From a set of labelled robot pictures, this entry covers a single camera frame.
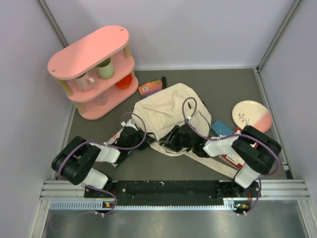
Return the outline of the cream canvas backpack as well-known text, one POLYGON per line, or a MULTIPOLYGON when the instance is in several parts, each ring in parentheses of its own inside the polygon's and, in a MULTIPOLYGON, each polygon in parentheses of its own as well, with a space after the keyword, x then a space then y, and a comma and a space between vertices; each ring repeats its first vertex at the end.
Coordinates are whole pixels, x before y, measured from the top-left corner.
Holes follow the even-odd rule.
POLYGON ((136 126, 142 130, 145 129, 147 134, 155 139, 155 142, 150 145, 153 150, 169 157, 185 155, 231 179, 234 178, 237 170, 213 158, 201 158, 192 151, 186 151, 185 149, 174 152, 160 146, 159 140, 167 135, 174 126, 182 126, 185 124, 182 114, 183 111, 186 116, 194 116, 192 126, 197 132, 203 136, 209 135, 211 114, 196 92, 183 83, 177 83, 167 87, 164 90, 136 102, 133 113, 137 114, 141 119, 135 116, 132 118, 135 120, 136 126), (182 109, 183 102, 189 97, 193 99, 187 101, 185 109, 182 109))

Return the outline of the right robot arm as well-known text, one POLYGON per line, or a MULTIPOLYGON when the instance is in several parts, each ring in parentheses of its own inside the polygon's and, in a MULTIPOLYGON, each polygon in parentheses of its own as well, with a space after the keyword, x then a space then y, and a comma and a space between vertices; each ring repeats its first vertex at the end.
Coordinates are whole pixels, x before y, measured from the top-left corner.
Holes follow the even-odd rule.
POLYGON ((236 134, 211 138, 201 136, 187 124, 176 125, 158 142, 173 152, 184 149, 201 158, 239 155, 245 164, 231 184, 231 190, 237 196, 243 196, 256 179, 270 173, 274 163, 278 162, 277 157, 282 150, 277 141, 250 125, 236 134))

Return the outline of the red cream book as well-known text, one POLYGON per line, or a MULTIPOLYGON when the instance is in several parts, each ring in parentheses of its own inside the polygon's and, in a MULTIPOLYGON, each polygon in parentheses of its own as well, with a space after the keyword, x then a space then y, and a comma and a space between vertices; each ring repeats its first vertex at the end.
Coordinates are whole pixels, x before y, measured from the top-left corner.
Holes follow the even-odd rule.
POLYGON ((245 164, 245 161, 238 154, 219 155, 219 158, 238 170, 245 164))

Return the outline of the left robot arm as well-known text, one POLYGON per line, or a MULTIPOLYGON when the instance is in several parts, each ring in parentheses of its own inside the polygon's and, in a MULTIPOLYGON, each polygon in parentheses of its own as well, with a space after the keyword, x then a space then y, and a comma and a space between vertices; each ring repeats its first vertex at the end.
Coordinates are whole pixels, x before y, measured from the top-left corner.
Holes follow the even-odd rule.
POLYGON ((118 167, 133 150, 146 148, 149 140, 146 133, 134 126, 125 126, 109 145, 76 136, 53 159, 51 168, 73 185, 92 186, 100 196, 105 197, 111 194, 112 184, 109 176, 93 169, 94 163, 105 162, 118 167))

